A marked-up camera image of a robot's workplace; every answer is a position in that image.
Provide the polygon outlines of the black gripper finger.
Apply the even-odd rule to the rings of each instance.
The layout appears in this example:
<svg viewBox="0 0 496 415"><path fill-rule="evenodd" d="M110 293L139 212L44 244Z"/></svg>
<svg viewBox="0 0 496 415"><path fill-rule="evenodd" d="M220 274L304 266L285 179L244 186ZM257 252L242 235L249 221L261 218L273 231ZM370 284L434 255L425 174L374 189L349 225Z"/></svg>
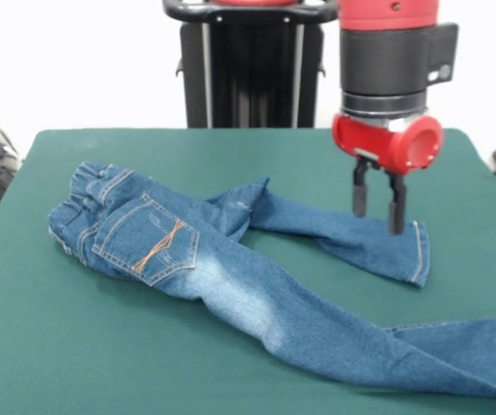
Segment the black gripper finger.
<svg viewBox="0 0 496 415"><path fill-rule="evenodd" d="M403 176L391 172L388 172L388 176L392 191L389 204L389 232L399 235L404 232L407 188Z"/></svg>
<svg viewBox="0 0 496 415"><path fill-rule="evenodd" d="M353 214L357 217L364 217L366 215L366 172L368 167L369 164L366 159L358 159L353 170Z"/></svg>

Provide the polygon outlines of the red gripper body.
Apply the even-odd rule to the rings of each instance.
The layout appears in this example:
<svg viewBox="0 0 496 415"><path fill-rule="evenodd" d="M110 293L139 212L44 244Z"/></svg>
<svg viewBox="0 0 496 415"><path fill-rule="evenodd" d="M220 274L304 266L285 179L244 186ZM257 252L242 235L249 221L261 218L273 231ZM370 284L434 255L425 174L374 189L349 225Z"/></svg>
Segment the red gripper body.
<svg viewBox="0 0 496 415"><path fill-rule="evenodd" d="M442 127L429 116L410 122L403 131L389 131L337 115L331 132L336 145L347 154L372 160L401 176L428 168L443 145Z"/></svg>

